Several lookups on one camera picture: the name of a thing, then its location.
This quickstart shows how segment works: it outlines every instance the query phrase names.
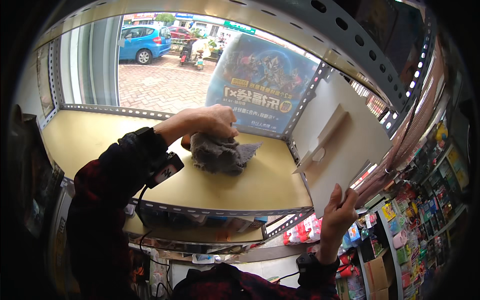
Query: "metal shelf frame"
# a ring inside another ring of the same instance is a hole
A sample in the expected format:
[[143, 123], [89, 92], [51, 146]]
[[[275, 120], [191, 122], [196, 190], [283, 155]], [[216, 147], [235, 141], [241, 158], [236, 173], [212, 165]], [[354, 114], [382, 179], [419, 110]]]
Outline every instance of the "metal shelf frame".
[[364, 265], [364, 260], [363, 260], [363, 255], [361, 254], [361, 249], [360, 247], [357, 247], [357, 253], [359, 254], [359, 259], [360, 259], [360, 268], [361, 268], [361, 273], [363, 277], [363, 283], [365, 285], [365, 295], [367, 295], [367, 298], [370, 297], [370, 287], [368, 285], [368, 279], [367, 279], [367, 272], [365, 271], [365, 265]]
[[[367, 32], [345, 10], [333, 0], [202, 0], [191, 3], [187, 0], [166, 3], [143, 0], [95, 1], [65, 16], [51, 26], [40, 38], [36, 48], [81, 25], [106, 17], [126, 13], [150, 11], [179, 11], [211, 15], [226, 20], [248, 24], [264, 30], [297, 45], [316, 55], [345, 75], [354, 78], [366, 88], [393, 105], [396, 119], [387, 120], [387, 129], [395, 132], [415, 101], [416, 90], [410, 92], [402, 83], [390, 60], [385, 57]], [[436, 23], [433, 15], [426, 10], [427, 36], [430, 45], [426, 50], [426, 67], [434, 45]]]
[[[144, 109], [88, 104], [66, 104], [63, 99], [59, 67], [59, 36], [63, 33], [106, 17], [127, 13], [145, 12], [145, 8], [161, 12], [166, 11], [166, 7], [168, 7], [168, 11], [214, 15], [226, 20], [251, 25], [252, 27], [275, 34], [280, 38], [313, 53], [322, 60], [315, 76], [310, 82], [310, 88], [305, 92], [303, 104], [302, 102], [300, 103], [283, 134], [274, 134], [251, 127], [239, 128], [240, 131], [245, 133], [263, 135], [286, 141], [294, 160], [298, 159], [298, 156], [297, 158], [295, 157], [295, 143], [290, 138], [291, 131], [293, 131], [296, 120], [301, 116], [308, 101], [314, 96], [314, 93], [310, 90], [316, 87], [321, 78], [328, 81], [329, 72], [338, 70], [342, 74], [345, 74], [345, 76], [358, 81], [360, 84], [382, 97], [387, 103], [392, 104], [393, 109], [398, 112], [397, 117], [396, 119], [393, 119], [393, 114], [391, 114], [389, 118], [392, 119], [387, 119], [384, 123], [384, 129], [389, 130], [391, 134], [393, 134], [396, 128], [398, 128], [401, 121], [408, 113], [408, 109], [412, 106], [416, 96], [420, 94], [422, 89], [422, 84], [420, 84], [420, 82], [424, 79], [426, 72], [421, 71], [418, 83], [411, 91], [409, 91], [411, 96], [407, 97], [407, 91], [404, 90], [390, 60], [385, 57], [380, 48], [360, 24], [358, 24], [357, 21], [355, 21], [333, 0], [302, 0], [294, 2], [275, 0], [201, 0], [193, 4], [191, 1], [187, 0], [169, 1], [168, 3], [152, 0], [125, 0], [123, 2], [113, 0], [95, 1], [75, 12], [72, 12], [68, 16], [65, 16], [62, 20], [48, 29], [48, 31], [40, 37], [39, 42], [36, 45], [36, 48], [43, 45], [49, 45], [50, 59], [48, 68], [50, 90], [52, 92], [52, 99], [54, 99], [55, 103], [55, 109], [46, 118], [45, 123], [41, 124], [41, 128], [44, 128], [60, 109], [100, 112], [155, 120], [166, 120], [171, 117], [173, 114]], [[426, 18], [426, 25], [428, 26], [428, 33], [424, 40], [426, 48], [423, 52], [425, 53], [425, 56], [421, 58], [424, 59], [422, 61], [423, 66], [421, 69], [426, 69], [430, 65], [432, 50], [434, 48], [436, 23], [432, 15], [429, 15], [428, 18]], [[279, 226], [271, 233], [267, 234], [266, 228], [262, 228], [264, 242], [279, 236], [288, 230], [288, 228], [298, 224], [313, 213], [313, 207], [278, 211], [205, 210], [204, 212], [198, 212], [195, 208], [172, 205], [163, 206], [162, 204], [153, 204], [148, 201], [142, 201], [142, 205], [145, 205], [145, 207], [150, 209], [157, 206], [155, 209], [158, 210], [167, 210], [177, 213], [185, 211], [185, 213], [200, 213], [211, 216], [267, 216], [295, 214], [288, 222]], [[396, 253], [392, 252], [392, 255], [394, 255], [394, 259], [396, 260]], [[397, 274], [397, 280], [400, 280], [401, 283], [399, 274]]]
[[390, 252], [392, 253], [393, 257], [393, 264], [395, 267], [395, 277], [396, 277], [396, 288], [398, 291], [398, 299], [403, 299], [403, 288], [402, 288], [402, 270], [400, 269], [400, 264], [398, 263], [398, 257], [396, 255], [396, 249], [393, 246], [393, 237], [392, 233], [390, 232], [390, 228], [388, 227], [388, 221], [385, 215], [382, 212], [379, 212], [378, 215], [380, 216], [380, 221], [385, 229], [385, 233], [388, 239], [388, 245], [390, 247]]

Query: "wrist strap device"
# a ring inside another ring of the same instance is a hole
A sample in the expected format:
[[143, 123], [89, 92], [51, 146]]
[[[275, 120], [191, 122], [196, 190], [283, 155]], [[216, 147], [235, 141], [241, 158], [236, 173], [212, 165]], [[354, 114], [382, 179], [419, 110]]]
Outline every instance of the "wrist strap device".
[[151, 176], [146, 182], [149, 189], [164, 182], [184, 167], [176, 153], [166, 153], [168, 150], [167, 143], [161, 134], [155, 134], [153, 128], [143, 127], [135, 131], [134, 134], [137, 135], [148, 155], [152, 158]]

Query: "rag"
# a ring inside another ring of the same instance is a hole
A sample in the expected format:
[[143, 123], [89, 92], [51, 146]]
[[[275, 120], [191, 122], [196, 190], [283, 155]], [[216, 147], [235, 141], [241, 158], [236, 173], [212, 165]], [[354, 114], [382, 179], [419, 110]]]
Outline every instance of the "rag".
[[209, 173], [240, 175], [262, 142], [242, 144], [233, 138], [218, 138], [198, 132], [190, 139], [193, 165]]

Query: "white plastic panel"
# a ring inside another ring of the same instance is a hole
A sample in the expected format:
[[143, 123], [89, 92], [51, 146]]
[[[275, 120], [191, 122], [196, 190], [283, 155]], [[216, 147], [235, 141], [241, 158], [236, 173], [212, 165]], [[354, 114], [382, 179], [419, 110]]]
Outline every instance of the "white plastic panel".
[[313, 206], [320, 217], [335, 183], [346, 191], [365, 162], [379, 163], [392, 142], [361, 97], [340, 74], [332, 72], [329, 82], [321, 80], [316, 94], [293, 131], [299, 153], [309, 151], [311, 138], [317, 137], [327, 124], [328, 120], [318, 117], [322, 115], [320, 109], [329, 109], [333, 115], [341, 105], [348, 113], [326, 142], [323, 159], [305, 168]]

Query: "poster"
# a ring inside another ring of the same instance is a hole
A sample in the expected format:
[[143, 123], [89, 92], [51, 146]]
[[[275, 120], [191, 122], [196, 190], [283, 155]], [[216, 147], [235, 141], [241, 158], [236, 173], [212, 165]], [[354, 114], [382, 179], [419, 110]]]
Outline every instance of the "poster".
[[206, 106], [231, 106], [237, 124], [283, 133], [318, 64], [248, 34], [225, 48], [208, 87]]

